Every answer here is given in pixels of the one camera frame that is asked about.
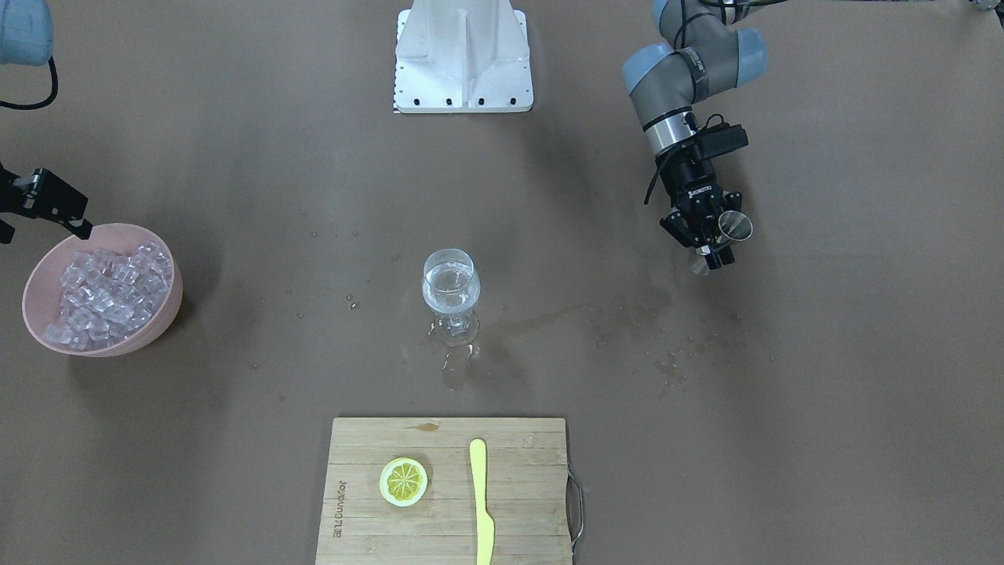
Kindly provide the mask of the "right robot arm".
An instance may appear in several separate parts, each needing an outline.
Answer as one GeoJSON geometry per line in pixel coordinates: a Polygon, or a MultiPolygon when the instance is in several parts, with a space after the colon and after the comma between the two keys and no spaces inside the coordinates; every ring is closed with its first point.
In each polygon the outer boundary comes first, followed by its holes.
{"type": "MultiPolygon", "coordinates": [[[[54,27],[46,1],[1,2],[1,62],[18,67],[47,67],[50,92],[35,103],[3,101],[14,111],[36,111],[53,104],[60,93],[60,75],[53,56],[54,27]]],[[[40,219],[87,240],[93,223],[85,218],[89,198],[50,170],[39,168],[25,177],[1,168],[1,212],[40,219]]]]}

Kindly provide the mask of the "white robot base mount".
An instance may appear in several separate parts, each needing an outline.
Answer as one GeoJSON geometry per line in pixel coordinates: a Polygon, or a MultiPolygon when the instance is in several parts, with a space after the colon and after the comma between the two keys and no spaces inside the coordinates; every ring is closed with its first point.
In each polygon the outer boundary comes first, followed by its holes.
{"type": "Polygon", "coordinates": [[[511,2],[416,1],[395,32],[394,112],[532,110],[527,17],[511,2]]]}

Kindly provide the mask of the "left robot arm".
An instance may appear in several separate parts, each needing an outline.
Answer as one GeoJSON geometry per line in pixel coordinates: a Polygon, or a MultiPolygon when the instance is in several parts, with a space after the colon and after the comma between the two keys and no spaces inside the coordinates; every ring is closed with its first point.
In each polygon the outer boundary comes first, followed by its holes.
{"type": "Polygon", "coordinates": [[[668,196],[660,227],[696,256],[697,275],[734,264],[733,246],[752,236],[739,191],[725,189],[714,161],[748,146],[742,125],[723,115],[701,122],[693,107],[764,74],[768,50],[755,28],[739,22],[766,1],[656,1],[652,18],[662,42],[632,53],[623,65],[628,96],[655,161],[646,192],[668,196]]]}

